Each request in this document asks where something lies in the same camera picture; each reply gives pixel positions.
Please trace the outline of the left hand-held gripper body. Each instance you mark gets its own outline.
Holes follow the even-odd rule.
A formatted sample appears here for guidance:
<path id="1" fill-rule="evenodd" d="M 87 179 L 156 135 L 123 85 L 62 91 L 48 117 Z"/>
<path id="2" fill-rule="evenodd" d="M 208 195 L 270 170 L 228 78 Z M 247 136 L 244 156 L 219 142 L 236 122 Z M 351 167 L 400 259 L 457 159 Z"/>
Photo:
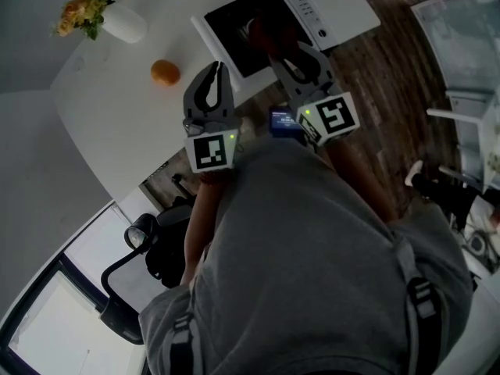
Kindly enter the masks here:
<path id="1" fill-rule="evenodd" d="M 187 109 L 183 121 L 187 137 L 184 147 L 193 173 L 230 169 L 239 138 L 240 119 L 222 112 Z"/>

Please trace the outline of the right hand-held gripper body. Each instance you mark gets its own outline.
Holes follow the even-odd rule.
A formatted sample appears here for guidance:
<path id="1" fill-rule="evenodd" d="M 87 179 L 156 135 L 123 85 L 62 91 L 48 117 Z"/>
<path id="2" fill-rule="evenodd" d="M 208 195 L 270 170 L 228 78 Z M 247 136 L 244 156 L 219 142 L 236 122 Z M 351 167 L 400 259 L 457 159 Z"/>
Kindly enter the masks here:
<path id="1" fill-rule="evenodd" d="M 333 81 L 290 86 L 290 108 L 295 122 L 318 147 L 347 136 L 360 127 L 350 92 Z"/>

